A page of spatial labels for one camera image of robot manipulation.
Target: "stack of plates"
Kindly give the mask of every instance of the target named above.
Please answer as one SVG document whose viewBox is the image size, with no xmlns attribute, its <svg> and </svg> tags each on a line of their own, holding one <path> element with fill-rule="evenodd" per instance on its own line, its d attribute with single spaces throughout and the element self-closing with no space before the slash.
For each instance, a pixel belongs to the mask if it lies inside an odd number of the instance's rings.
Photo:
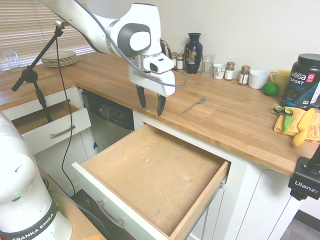
<svg viewBox="0 0 320 240">
<path fill-rule="evenodd" d="M 47 52 L 41 58 L 43 65 L 47 67 L 59 67 L 57 52 Z M 67 66 L 78 61 L 77 55 L 74 51 L 59 51 L 60 66 Z"/>
</svg>

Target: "black tripod clamp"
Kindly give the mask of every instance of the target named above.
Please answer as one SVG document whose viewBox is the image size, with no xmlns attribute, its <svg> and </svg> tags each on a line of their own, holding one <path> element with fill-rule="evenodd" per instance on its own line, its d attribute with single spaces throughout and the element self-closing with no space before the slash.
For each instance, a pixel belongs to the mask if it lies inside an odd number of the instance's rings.
<svg viewBox="0 0 320 240">
<path fill-rule="evenodd" d="M 290 195 L 297 200 L 320 197 L 320 145 L 311 159 L 299 157 L 293 177 L 289 181 Z"/>
<path fill-rule="evenodd" d="M 55 42 L 55 40 L 58 37 L 61 37 L 61 35 L 64 33 L 62 31 L 62 29 L 64 29 L 64 27 L 58 27 L 58 26 L 55 27 L 53 37 L 46 44 L 44 49 L 40 52 L 40 54 L 36 57 L 36 59 L 32 62 L 32 64 L 30 66 L 28 65 L 26 67 L 26 69 L 22 71 L 21 77 L 18 79 L 18 81 L 11 88 L 12 91 L 14 91 L 14 92 L 17 91 L 18 88 L 20 88 L 20 86 L 24 83 L 24 81 L 26 81 L 27 83 L 34 84 L 36 96 L 39 99 L 39 103 L 42 105 L 42 107 L 44 109 L 44 112 L 45 112 L 45 115 L 46 115 L 48 122 L 52 122 L 52 119 L 51 119 L 50 113 L 49 113 L 47 105 L 46 105 L 45 97 L 37 84 L 38 74 L 35 70 L 33 70 L 33 68 L 36 66 L 36 64 L 39 62 L 39 60 L 43 57 L 43 55 L 46 53 L 46 51 L 48 51 L 48 49 Z"/>
</svg>

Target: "green scissors handle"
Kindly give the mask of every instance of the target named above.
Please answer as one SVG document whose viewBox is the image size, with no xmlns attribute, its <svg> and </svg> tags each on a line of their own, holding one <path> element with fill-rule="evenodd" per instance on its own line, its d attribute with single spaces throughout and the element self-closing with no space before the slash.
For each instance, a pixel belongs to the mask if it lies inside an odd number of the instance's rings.
<svg viewBox="0 0 320 240">
<path fill-rule="evenodd" d="M 273 111 L 275 111 L 276 113 L 278 114 L 283 114 L 284 115 L 284 121 L 283 121 L 283 132 L 285 133 L 288 128 L 289 128 L 289 125 L 290 125 L 290 121 L 291 121 L 291 117 L 292 115 L 294 114 L 294 111 L 290 108 L 290 107 L 287 107 L 287 106 L 274 106 L 273 107 Z"/>
</svg>

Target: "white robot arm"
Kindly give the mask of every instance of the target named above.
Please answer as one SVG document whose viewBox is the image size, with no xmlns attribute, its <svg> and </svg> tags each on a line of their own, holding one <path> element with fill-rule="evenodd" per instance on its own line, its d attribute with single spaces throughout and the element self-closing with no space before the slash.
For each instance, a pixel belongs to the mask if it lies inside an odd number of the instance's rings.
<svg viewBox="0 0 320 240">
<path fill-rule="evenodd" d="M 70 239 L 70 221 L 59 212 L 34 156 L 1 111 L 0 170 L 0 239 Z"/>
<path fill-rule="evenodd" d="M 92 16 L 79 0 L 38 1 L 82 33 L 97 52 L 124 57 L 119 53 L 119 48 L 126 57 L 132 58 L 137 68 L 129 67 L 129 78 L 137 85 L 141 106 L 146 106 L 144 88 L 156 92 L 158 115 L 161 115 L 166 97 L 175 92 L 175 87 L 181 86 L 175 85 L 175 75 L 171 71 L 174 62 L 162 53 L 157 7 L 135 3 L 126 15 L 120 19 L 112 19 L 94 14 Z M 108 39 L 101 27 L 107 31 L 111 39 Z"/>
</svg>

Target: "wooden countertop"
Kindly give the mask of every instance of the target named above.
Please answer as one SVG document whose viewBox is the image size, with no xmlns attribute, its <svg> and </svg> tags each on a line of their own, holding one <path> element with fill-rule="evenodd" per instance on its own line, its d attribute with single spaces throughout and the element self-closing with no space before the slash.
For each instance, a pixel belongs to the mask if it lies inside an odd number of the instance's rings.
<svg viewBox="0 0 320 240">
<path fill-rule="evenodd" d="M 141 108 L 136 86 L 129 80 L 128 64 L 124 59 L 96 52 L 78 56 L 78 59 L 77 63 L 62 68 L 69 86 L 73 81 L 76 86 L 286 176 L 292 176 L 300 156 L 311 158 L 318 147 L 307 141 L 300 147 L 294 147 L 292 137 L 274 132 L 278 114 L 273 112 L 273 106 L 280 103 L 280 97 L 265 96 L 261 90 L 239 85 L 236 80 L 188 74 L 187 87 L 176 88 L 175 93 L 167 97 L 162 115 L 157 116 L 157 94 L 146 89 L 146 108 Z M 39 65 L 35 70 L 45 95 L 52 89 L 59 91 L 57 85 L 61 80 L 57 68 Z M 0 110 L 36 98 L 30 93 L 33 84 L 25 84 L 16 93 L 11 92 L 10 88 L 19 78 L 17 75 L 12 79 L 11 75 L 11 72 L 0 75 L 0 79 L 5 76 L 4 83 L 0 81 Z M 182 84 L 182 74 L 175 75 L 176 83 Z M 184 115 L 180 114 L 203 96 L 207 97 L 204 104 L 196 105 Z"/>
<path fill-rule="evenodd" d="M 46 172 L 39 167 L 40 175 L 43 178 L 48 179 L 49 189 L 56 190 L 63 193 L 60 187 L 52 180 L 52 178 L 46 174 Z M 95 226 L 87 219 L 87 217 L 74 205 L 71 201 L 64 196 L 52 193 L 54 200 L 60 208 L 60 212 L 64 215 L 72 225 L 72 235 L 70 240 L 82 240 L 83 238 L 89 238 L 94 236 L 100 236 L 100 240 L 106 240 L 106 238 L 95 228 Z"/>
</svg>

